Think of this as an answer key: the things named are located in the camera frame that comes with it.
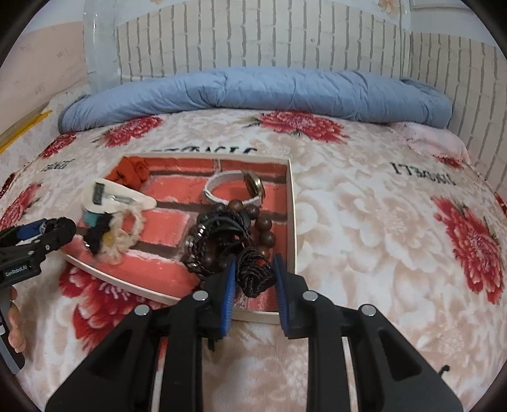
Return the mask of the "person's left hand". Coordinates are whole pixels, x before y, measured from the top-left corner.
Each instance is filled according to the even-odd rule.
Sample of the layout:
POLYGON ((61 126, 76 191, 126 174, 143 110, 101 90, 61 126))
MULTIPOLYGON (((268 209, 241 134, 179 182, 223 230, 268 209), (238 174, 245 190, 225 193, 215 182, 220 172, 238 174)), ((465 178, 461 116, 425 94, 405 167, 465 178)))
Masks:
POLYGON ((21 312, 16 306, 14 300, 18 293, 14 287, 10 289, 10 309, 8 312, 8 320, 10 322, 10 332, 8 340, 11 347, 17 352, 22 353, 26 348, 26 339, 22 332, 21 312))

